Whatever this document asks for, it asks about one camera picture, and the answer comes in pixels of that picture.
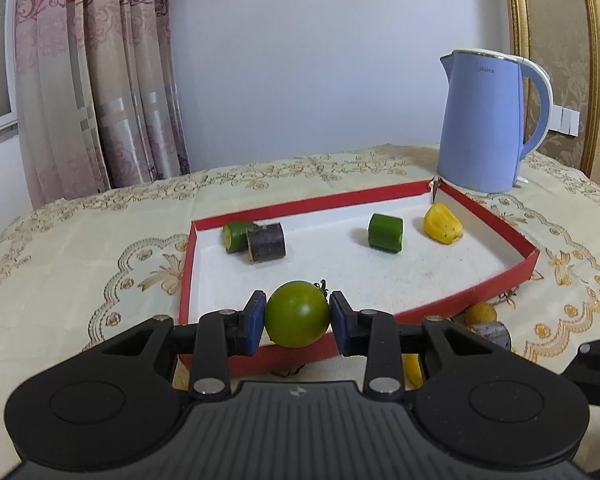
table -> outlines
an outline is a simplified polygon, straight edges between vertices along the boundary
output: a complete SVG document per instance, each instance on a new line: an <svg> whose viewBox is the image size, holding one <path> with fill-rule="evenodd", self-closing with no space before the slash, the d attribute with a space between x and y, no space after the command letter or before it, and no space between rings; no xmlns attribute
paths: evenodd
<svg viewBox="0 0 600 480"><path fill-rule="evenodd" d="M0 236L0 476L18 463L4 403L35 373L158 313L177 318L190 221L434 175L434 146L376 146L203 171L49 204ZM600 187L533 153L528 184L471 195L541 248L533 278L495 298L513 351L555 372L600 338ZM364 358L307 365L287 380L362 380ZM268 376L269 379L285 380ZM175 383L186 380L180 368ZM600 467L600 408L576 461Z"/></svg>

yellow fruit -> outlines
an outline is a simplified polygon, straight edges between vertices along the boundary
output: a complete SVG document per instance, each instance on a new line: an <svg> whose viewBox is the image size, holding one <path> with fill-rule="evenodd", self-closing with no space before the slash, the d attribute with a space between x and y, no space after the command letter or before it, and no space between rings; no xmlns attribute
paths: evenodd
<svg viewBox="0 0 600 480"><path fill-rule="evenodd" d="M420 369L418 354L403 354L402 370L404 371L404 378L409 381L414 388L422 386L424 380L422 379L422 370Z"/></svg>
<svg viewBox="0 0 600 480"><path fill-rule="evenodd" d="M428 237L442 244L452 244L462 237L462 224L449 208L441 203L429 208L422 225Z"/></svg>
<svg viewBox="0 0 600 480"><path fill-rule="evenodd" d="M470 306L464 313L465 325L477 325L480 323L491 323L498 320L498 313L492 304L476 303Z"/></svg>

blue electric kettle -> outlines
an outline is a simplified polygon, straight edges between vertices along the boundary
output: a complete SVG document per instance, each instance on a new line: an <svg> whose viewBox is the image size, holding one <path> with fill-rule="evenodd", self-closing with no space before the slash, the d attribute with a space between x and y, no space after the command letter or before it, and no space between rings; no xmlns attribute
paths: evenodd
<svg viewBox="0 0 600 480"><path fill-rule="evenodd" d="M438 173L461 187L486 193L509 191L520 161L546 137L554 102L549 75L538 64L478 48L440 58L449 81L440 139ZM540 114L524 141L523 77L538 88Z"/></svg>

kettle spout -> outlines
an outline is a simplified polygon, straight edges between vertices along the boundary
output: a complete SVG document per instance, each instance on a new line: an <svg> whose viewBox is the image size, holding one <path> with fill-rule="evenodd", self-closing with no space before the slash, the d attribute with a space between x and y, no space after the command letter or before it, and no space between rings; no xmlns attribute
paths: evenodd
<svg viewBox="0 0 600 480"><path fill-rule="evenodd" d="M442 66L445 69L446 80L451 81L451 69L453 68L453 65L454 65L454 55L448 54L447 56L442 56L440 58L440 63L442 63Z"/></svg>

white wall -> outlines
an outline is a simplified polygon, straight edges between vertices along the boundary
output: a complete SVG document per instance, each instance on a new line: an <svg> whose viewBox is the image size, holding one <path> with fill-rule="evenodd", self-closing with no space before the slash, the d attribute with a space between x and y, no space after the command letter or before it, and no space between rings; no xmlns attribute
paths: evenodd
<svg viewBox="0 0 600 480"><path fill-rule="evenodd" d="M509 51L506 0L171 0L194 169L440 138L459 47Z"/></svg>
<svg viewBox="0 0 600 480"><path fill-rule="evenodd" d="M18 136L0 139L0 233L17 216L31 211Z"/></svg>

